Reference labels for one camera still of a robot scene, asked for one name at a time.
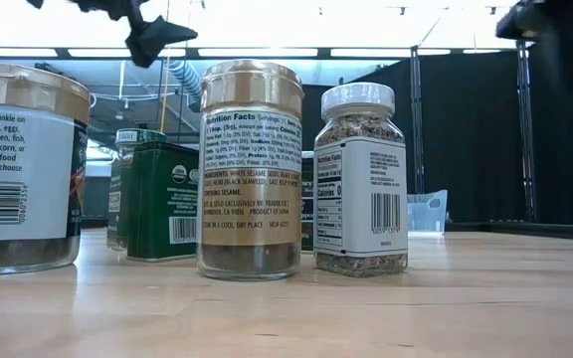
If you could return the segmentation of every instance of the white plastic lid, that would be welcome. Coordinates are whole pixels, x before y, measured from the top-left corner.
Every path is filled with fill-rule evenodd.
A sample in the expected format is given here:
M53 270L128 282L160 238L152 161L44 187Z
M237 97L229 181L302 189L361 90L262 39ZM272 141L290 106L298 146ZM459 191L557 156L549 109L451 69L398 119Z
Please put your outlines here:
M322 118L326 119L330 110L347 104L375 104L394 113L395 92L388 86L371 83L355 83L329 89L322 95Z

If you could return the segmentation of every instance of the fluorescent light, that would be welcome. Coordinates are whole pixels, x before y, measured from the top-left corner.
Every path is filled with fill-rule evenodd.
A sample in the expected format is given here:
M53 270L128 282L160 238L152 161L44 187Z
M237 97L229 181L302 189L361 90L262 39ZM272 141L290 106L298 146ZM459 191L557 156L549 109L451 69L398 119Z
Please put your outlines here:
M500 50L497 50L497 49L494 49L494 50L489 50L489 49L484 49L484 50L480 50L480 49L464 50L464 54L490 54L490 53L495 53L495 52L500 52Z
M0 48L0 57L56 57L54 49L4 49Z
M332 49L331 57L407 58L410 49Z
M158 55L160 57L184 57L185 49L163 49Z
M315 57L317 49L200 49L202 57Z
M450 50L441 50L441 49L418 49L417 55L422 56L430 56L430 55L447 55L450 53Z
M72 57L131 57L128 49L69 49L68 52Z

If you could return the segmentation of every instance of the black stand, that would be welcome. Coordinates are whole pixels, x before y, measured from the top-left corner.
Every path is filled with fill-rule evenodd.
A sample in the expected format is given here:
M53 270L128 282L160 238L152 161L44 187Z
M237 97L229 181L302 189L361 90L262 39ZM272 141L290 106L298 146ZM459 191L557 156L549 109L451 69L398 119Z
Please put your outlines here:
M422 74L418 47L410 48L410 102L415 148L415 192L424 194L424 135L422 127Z
M534 175L534 149L532 144L532 104L529 87L529 61L525 42L516 42L518 55L519 117L521 125L521 153L523 157L523 186L525 190L525 212L527 221L536 223L536 181Z

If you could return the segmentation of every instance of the black curtain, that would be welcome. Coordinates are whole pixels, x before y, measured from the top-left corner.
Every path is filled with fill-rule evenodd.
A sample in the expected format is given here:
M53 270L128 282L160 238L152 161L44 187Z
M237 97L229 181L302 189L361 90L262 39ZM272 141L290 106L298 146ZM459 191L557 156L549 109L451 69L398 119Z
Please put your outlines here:
M322 95L331 87L304 85L302 89L302 150L313 150L315 137L326 125L321 115Z
M395 91L395 115L393 116L393 123L404 133L406 138L408 193L415 194L415 140L413 139L413 116L410 107L410 61L400 61L353 82L369 82L386 85Z
M425 191L455 222L525 216L516 52L421 58Z
M573 225L573 93L554 76L556 58L548 48L529 49L536 206L539 222Z

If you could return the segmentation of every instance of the clear plastic container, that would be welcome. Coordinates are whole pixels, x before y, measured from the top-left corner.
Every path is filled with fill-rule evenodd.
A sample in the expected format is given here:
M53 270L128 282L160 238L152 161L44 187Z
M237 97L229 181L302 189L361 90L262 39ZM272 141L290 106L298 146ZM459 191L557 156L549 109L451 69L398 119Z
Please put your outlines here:
M77 258L89 120L81 84L0 64L0 273Z
M116 157L111 162L109 203L107 206L107 246L115 251L126 251L129 240L129 210L137 209L130 203L129 182L133 179L134 148L148 142L165 142L167 136L156 130L125 128L116 132Z
M440 235L446 229L448 190L408 196L409 235Z
M406 149L394 111L394 93L382 85L344 85L322 96L326 127L314 160L319 269L363 277L408 265Z
M255 60L203 78L199 273L265 280L297 272L301 242L300 80Z

